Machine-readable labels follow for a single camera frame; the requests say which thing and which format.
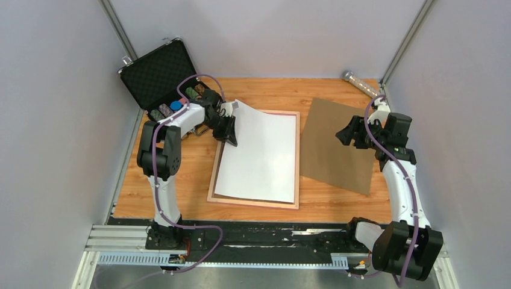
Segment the left aluminium enclosure post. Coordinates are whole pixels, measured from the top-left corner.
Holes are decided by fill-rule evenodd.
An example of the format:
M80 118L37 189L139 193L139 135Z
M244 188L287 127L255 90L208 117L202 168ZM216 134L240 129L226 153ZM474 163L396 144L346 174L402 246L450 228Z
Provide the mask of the left aluminium enclosure post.
M131 44L129 37L121 23L119 16L110 0L99 0L108 20L110 21L124 51L125 56L122 58L124 64L130 65L134 60L138 59L137 53Z

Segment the blue poker chip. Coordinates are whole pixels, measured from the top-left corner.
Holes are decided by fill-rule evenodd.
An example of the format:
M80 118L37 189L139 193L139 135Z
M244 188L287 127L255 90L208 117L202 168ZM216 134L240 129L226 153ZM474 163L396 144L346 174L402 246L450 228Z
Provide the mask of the blue poker chip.
M169 108L176 112L183 108L183 104L180 101L173 101L170 103Z

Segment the brown backing board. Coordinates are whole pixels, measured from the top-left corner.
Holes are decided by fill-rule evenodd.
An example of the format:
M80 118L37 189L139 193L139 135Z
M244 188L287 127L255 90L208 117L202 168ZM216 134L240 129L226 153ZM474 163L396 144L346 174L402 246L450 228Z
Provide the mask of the brown backing board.
M300 137L300 174L358 194L369 195L374 153L345 146L336 137L363 110L321 98L312 100Z

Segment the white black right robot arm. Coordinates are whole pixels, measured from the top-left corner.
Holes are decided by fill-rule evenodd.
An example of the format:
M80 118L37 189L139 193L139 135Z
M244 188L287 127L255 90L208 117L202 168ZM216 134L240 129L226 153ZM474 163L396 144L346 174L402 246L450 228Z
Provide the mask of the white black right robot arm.
M424 281L443 246L441 232L431 227L418 195L416 157L407 147L412 118L390 113L385 123L353 116L336 138L357 149L373 149L389 191L392 221L382 228L377 222L354 217L347 224L345 246L351 251L366 247L379 272Z

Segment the aluminium enclosure post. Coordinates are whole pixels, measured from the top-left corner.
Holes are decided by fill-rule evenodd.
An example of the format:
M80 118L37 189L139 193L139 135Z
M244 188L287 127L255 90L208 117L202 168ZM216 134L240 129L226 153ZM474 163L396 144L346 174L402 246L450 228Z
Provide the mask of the aluminium enclosure post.
M137 53L131 44L129 37L121 23L119 16L110 0L99 0L108 20L110 21L124 51L125 56L122 58L124 64L130 65L134 60L138 59Z
M435 0L424 0L422 2L422 5L417 12L414 20L412 21L412 24L410 25L409 29L407 30L404 38L402 39L396 53L392 57L387 69L385 70L384 75L382 76L380 80L380 86L381 88L385 88L388 84L390 84L390 81L397 70L397 67L399 66L401 60L405 56L409 46L412 44L415 36L417 35L418 31L420 30L422 24L428 17L430 10L432 6L436 3Z

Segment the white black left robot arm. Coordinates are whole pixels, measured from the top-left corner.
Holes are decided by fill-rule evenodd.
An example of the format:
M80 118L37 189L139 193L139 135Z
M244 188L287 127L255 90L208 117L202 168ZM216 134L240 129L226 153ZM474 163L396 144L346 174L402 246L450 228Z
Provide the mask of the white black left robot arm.
M171 249L184 243L181 212L177 205L175 177L182 160L182 138L198 125L213 131L221 142L237 146L234 112L237 102L227 102L210 89L199 99L187 100L162 120L147 121L137 153L137 165L151 185L155 217L149 230L152 240L161 239Z

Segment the glittery silver tube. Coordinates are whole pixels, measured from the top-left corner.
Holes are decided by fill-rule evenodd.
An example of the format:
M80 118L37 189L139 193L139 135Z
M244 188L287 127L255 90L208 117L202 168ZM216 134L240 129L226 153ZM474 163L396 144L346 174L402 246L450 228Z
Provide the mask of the glittery silver tube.
M370 86L366 81L356 77L351 70L345 70L341 74L341 78L352 84L354 87L358 88L365 95L374 99L381 95L380 91Z

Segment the Great Wall photo print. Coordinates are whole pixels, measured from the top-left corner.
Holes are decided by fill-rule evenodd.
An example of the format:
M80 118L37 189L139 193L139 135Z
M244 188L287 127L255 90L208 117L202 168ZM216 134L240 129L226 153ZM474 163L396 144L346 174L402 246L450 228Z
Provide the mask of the Great Wall photo print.
M238 146L224 146L215 193L293 203L295 118L263 113L235 101Z

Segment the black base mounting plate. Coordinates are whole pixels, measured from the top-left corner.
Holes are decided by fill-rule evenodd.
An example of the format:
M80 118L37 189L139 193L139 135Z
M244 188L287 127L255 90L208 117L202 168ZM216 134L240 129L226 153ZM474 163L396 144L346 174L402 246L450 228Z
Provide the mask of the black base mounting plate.
M182 220L182 240L149 237L152 222L142 220L143 248L186 250L186 261L200 264L332 264L336 253L369 253L347 238L348 223L283 223Z

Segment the aluminium front rail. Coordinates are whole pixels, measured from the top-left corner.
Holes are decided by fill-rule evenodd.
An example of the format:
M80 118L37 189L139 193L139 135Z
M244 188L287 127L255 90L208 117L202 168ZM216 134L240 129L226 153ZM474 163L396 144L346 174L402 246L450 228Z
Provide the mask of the aluminium front rail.
M73 287L92 285L99 264L174 272L199 266L341 269L355 275L364 258L374 269L383 265L382 251L356 241L346 223L186 220L160 229L148 219L125 219L91 228Z

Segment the black poker chip case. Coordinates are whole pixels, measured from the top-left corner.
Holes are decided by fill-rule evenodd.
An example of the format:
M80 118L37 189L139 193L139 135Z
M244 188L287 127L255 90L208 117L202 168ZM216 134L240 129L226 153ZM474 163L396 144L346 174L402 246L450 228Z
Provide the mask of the black poker chip case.
M181 39L140 57L123 67L119 75L140 108L149 114L148 121L170 116L174 112L169 108L171 102L185 104L210 89L200 80Z

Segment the wooden picture frame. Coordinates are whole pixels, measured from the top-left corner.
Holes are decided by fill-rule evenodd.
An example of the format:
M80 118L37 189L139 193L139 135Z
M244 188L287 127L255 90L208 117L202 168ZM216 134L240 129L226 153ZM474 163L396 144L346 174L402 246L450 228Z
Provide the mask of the wooden picture frame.
M215 152L215 158L213 162L212 175L209 182L209 188L207 193L207 202L214 202L220 204L230 205L244 205L244 206L255 206L265 208L278 208L287 210L298 210L299 209L299 158L300 158L300 112L299 111L283 111L283 110L261 110L263 113L279 115L279 116L293 116L295 118L295 168L294 168L294 195L293 203L285 202L271 202L268 200L255 200L255 199L240 199L234 197L227 197L215 193L219 166L224 151L224 143L218 143Z

